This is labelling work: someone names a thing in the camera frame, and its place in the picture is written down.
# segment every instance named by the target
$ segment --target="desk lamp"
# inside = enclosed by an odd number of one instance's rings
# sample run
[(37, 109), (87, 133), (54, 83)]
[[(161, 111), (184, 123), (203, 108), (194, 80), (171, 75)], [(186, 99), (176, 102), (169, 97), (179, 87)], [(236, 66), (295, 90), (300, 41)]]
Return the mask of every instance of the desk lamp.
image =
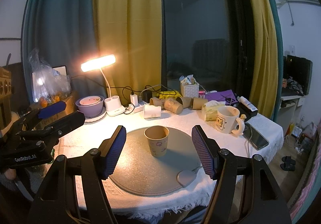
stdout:
[(119, 96), (111, 96), (110, 85), (107, 81), (106, 76), (102, 72), (102, 67), (109, 66), (115, 62), (115, 55), (110, 54), (100, 58), (89, 60), (81, 65), (81, 70), (83, 72), (99, 69), (102, 75), (104, 76), (109, 89), (109, 97), (105, 99), (106, 111), (109, 116), (116, 116), (125, 112), (125, 107), (121, 105)]

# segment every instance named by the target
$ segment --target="upright paper cup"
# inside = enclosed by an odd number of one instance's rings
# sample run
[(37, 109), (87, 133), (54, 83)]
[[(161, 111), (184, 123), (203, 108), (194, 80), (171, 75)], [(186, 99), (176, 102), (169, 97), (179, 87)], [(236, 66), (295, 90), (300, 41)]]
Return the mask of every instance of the upright paper cup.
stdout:
[(207, 99), (194, 97), (193, 98), (193, 110), (202, 109), (202, 105), (207, 103)]
[(156, 118), (161, 116), (161, 112), (162, 108), (160, 106), (145, 104), (143, 116), (144, 118)]
[(154, 106), (160, 106), (162, 109), (164, 109), (165, 101), (166, 99), (159, 99), (159, 98), (153, 97), (149, 100), (149, 104)]
[(164, 108), (176, 114), (180, 114), (183, 111), (183, 106), (173, 98), (168, 98), (164, 103)]
[(166, 154), (169, 133), (170, 131), (164, 126), (152, 126), (145, 130), (144, 134), (154, 157)]
[(193, 98), (191, 97), (177, 97), (176, 101), (182, 104), (184, 109), (193, 105)]

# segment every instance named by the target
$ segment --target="smartphone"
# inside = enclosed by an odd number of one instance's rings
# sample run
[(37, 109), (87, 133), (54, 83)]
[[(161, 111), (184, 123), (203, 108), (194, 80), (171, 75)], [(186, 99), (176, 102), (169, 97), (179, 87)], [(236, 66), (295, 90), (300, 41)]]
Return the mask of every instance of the smartphone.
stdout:
[(245, 123), (243, 135), (257, 151), (269, 145), (269, 141), (247, 122)]

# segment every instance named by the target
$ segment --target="slipper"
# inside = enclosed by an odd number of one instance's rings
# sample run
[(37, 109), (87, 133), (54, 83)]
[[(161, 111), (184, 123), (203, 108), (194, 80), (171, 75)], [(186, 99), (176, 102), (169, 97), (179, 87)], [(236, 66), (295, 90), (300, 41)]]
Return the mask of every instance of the slipper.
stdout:
[(295, 166), (287, 162), (280, 164), (280, 167), (284, 171), (295, 171)]
[(283, 161), (283, 162), (290, 162), (290, 163), (293, 164), (293, 165), (296, 164), (296, 161), (293, 160), (293, 159), (291, 159), (291, 156), (284, 156), (284, 157), (282, 158), (282, 161)]

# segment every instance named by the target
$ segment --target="purple folder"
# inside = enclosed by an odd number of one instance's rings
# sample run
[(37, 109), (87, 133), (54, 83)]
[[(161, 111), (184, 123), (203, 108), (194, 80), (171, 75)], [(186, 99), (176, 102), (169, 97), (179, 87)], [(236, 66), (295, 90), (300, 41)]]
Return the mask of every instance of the purple folder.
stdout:
[(207, 93), (205, 94), (205, 99), (208, 99), (208, 101), (225, 101), (226, 105), (238, 103), (232, 90)]

